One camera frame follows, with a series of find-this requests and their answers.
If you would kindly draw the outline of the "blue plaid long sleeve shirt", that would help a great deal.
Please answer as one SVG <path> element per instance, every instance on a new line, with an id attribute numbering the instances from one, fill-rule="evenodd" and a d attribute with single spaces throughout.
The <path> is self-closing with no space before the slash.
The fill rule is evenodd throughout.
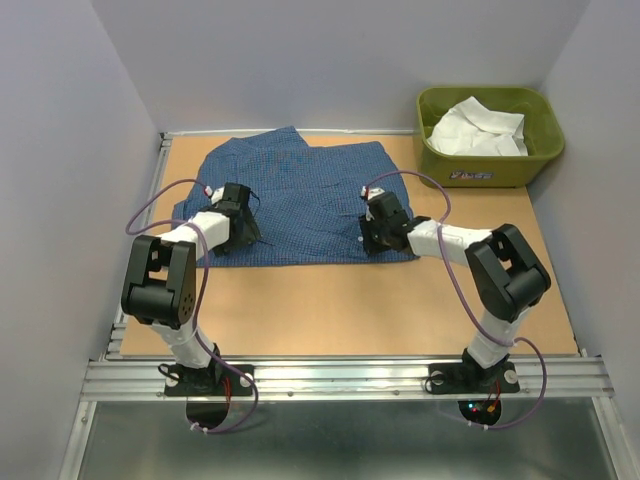
<path id="1" fill-rule="evenodd" d="M 212 150 L 197 174 L 202 184 L 227 182 L 250 187 L 260 242 L 229 255 L 209 258 L 213 267 L 268 267 L 303 264 L 405 262 L 387 251 L 368 256 L 360 242 L 360 198 L 371 180 L 393 192 L 402 208 L 409 196 L 381 143 L 312 147 L 293 127 L 232 138 Z"/>

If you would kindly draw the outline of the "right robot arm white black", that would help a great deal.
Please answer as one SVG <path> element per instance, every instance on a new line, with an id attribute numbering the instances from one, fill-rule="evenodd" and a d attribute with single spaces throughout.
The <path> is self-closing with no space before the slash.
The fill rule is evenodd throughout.
<path id="1" fill-rule="evenodd" d="M 507 360 L 522 321 L 551 287 L 544 265 L 512 224 L 470 229 L 430 217 L 411 218 L 396 195 L 381 188 L 363 188 L 361 198 L 366 212 L 359 224 L 367 255 L 393 250 L 441 259 L 466 311 L 470 306 L 451 265 L 471 272 L 484 311 L 472 320 L 477 333 L 463 353 L 460 378 L 472 390 L 484 389 Z"/>

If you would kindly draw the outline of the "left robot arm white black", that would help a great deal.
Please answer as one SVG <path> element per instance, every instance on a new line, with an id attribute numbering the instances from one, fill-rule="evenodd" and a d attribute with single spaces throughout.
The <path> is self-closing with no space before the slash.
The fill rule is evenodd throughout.
<path id="1" fill-rule="evenodd" d="M 171 230 L 150 235 L 161 221 L 139 230 L 126 225 L 133 243 L 121 294 L 122 311 L 148 325 L 169 347 L 174 365 L 160 372 L 173 386 L 188 381 L 199 393 L 215 392 L 223 362 L 217 345 L 198 326 L 208 275 L 197 282 L 197 263 L 223 257 L 252 245 L 261 233 L 250 209 L 250 187 L 227 183 L 216 190 L 201 186 L 209 204 L 186 220 L 168 220 Z"/>

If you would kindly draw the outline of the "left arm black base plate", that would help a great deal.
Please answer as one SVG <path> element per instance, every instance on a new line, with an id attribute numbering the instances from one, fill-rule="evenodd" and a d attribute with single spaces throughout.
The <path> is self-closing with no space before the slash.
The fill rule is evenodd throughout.
<path id="1" fill-rule="evenodd" d="M 186 419 L 192 431 L 207 435 L 230 433 L 253 413 L 233 420 L 232 401 L 254 398 L 251 386 L 255 368 L 251 364 L 236 366 L 239 373 L 230 371 L 214 361 L 207 368 L 193 369 L 179 364 L 161 363 L 158 372 L 164 377 L 165 397 L 185 399 Z"/>

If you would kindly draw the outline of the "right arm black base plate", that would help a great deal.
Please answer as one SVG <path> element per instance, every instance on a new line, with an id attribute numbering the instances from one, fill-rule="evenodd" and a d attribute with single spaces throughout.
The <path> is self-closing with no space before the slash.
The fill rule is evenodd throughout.
<path id="1" fill-rule="evenodd" d="M 456 419 L 494 427 L 502 414 L 502 395 L 518 393 L 520 384 L 511 362 L 489 370 L 463 362 L 434 363 L 428 367 L 424 389 L 432 395 L 458 395 Z"/>

